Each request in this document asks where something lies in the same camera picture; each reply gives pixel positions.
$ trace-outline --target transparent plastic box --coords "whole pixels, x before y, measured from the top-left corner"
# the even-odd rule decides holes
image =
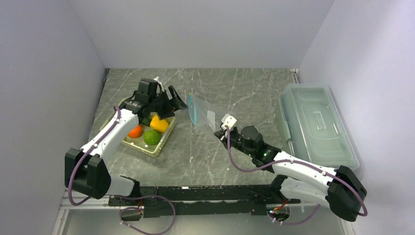
[[[359,167],[327,86],[290,84],[278,97],[284,143],[295,157],[328,167]]]

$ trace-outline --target orange fruit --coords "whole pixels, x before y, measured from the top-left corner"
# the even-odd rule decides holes
[[[131,138],[138,138],[142,135],[142,126],[138,125],[136,128],[134,128],[130,133],[128,133],[128,137]]]

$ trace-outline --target gray marble tabletop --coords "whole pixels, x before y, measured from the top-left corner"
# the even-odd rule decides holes
[[[287,69],[111,69],[96,110],[91,135],[114,113],[113,105],[131,96],[141,78],[160,77],[173,85],[183,100],[192,92],[209,103],[229,109],[237,126],[254,125],[264,140],[281,147],[277,97],[293,80]],[[269,184],[266,171],[244,173],[230,163],[226,149],[196,128],[187,110],[176,112],[173,132],[157,158],[120,144],[107,168],[142,186],[201,186]],[[235,162],[252,168],[250,157],[233,150]]]

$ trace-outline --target gray wall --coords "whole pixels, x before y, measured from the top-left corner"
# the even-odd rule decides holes
[[[71,0],[108,68],[298,68],[334,0]]]
[[[363,163],[356,233],[415,234],[415,2],[334,2],[300,66],[328,83]]]
[[[0,234],[51,234],[103,75],[69,1],[0,2]]]

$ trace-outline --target robotic arm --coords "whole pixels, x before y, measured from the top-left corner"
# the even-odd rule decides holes
[[[174,87],[168,89],[171,99],[158,81],[142,79],[133,96],[120,105],[116,115],[97,136],[80,150],[71,148],[66,153],[65,186],[96,199],[104,195],[141,196],[138,181],[110,175],[106,166],[124,137],[151,112],[164,119],[187,108]]]
[[[300,160],[265,143],[254,126],[244,127],[239,133],[235,123],[234,117],[226,115],[222,119],[222,130],[215,132],[215,136],[228,149],[230,160],[237,169],[244,172],[259,169],[277,172],[271,187],[279,197],[320,204],[347,221],[355,221],[357,215],[367,214],[363,204],[367,191],[350,168],[340,166],[335,169]],[[250,156],[258,168],[239,168],[231,157],[231,147]]]

